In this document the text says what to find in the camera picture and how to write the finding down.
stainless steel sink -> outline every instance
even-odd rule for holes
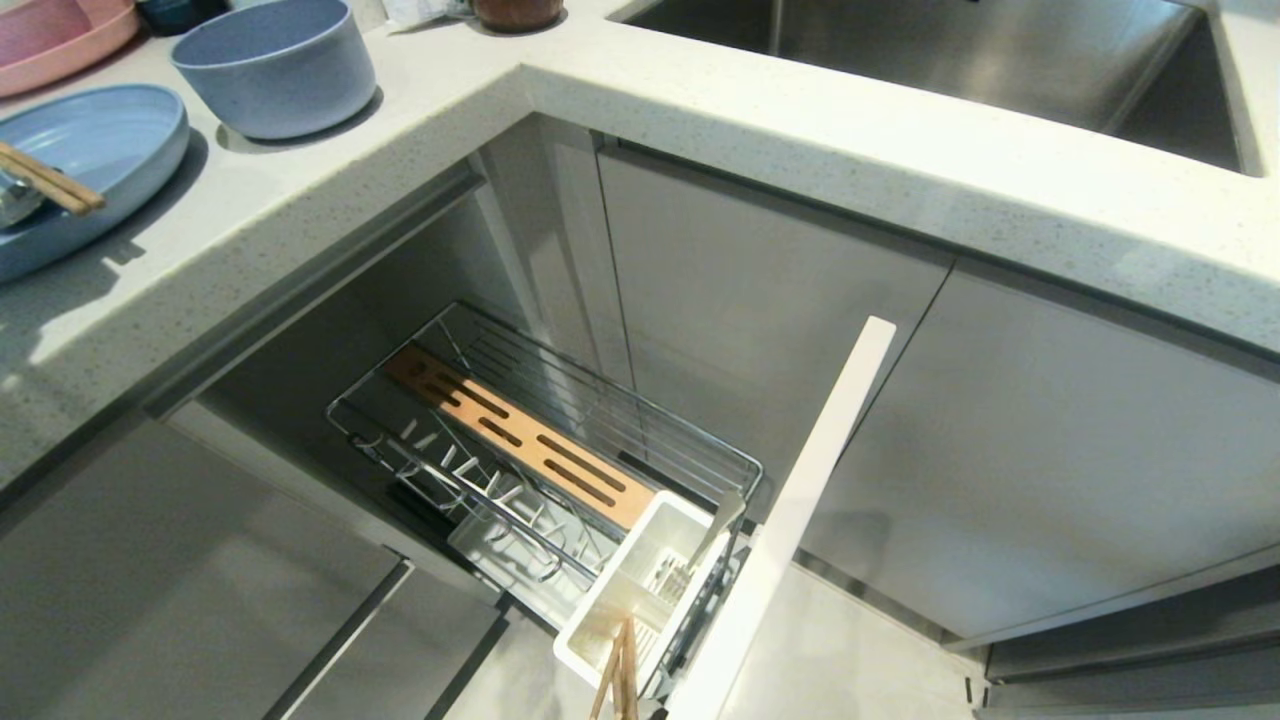
[[[1208,18],[1167,0],[663,0],[627,23],[1243,172]]]

chopsticks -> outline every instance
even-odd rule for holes
[[[0,142],[0,170],[29,182],[41,195],[73,215],[88,215],[106,206],[106,199],[97,192],[6,142]]]
[[[591,703],[589,720],[600,717],[604,707],[604,692],[613,685],[613,710],[618,720],[640,720],[639,692],[636,689],[636,632],[635,620],[628,615],[622,620],[618,634],[613,638],[613,650],[600,673],[600,685],[595,688],[595,701]]]

floor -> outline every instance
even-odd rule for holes
[[[722,719],[970,720],[982,691],[977,659],[792,565]],[[552,657],[552,638],[516,616],[445,720],[584,720],[593,696]]]

blue bowl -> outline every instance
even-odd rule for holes
[[[170,60],[220,120],[261,140],[333,127],[378,88],[342,0],[279,0],[214,18],[187,33]]]
[[[46,201],[0,229],[0,282],[47,265],[128,218],[178,169],[189,138],[182,99],[154,85],[90,90],[0,120],[0,141],[106,199],[106,208],[79,218]]]

kitchen counter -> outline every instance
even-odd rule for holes
[[[1222,0],[1248,177],[1042,119],[609,22],[366,33],[380,104],[340,133],[228,133],[151,40],[0,113],[118,82],[182,94],[178,179],[109,238],[0,288],[0,487],[393,201],[539,111],[1096,287],[1280,352],[1277,0]]]

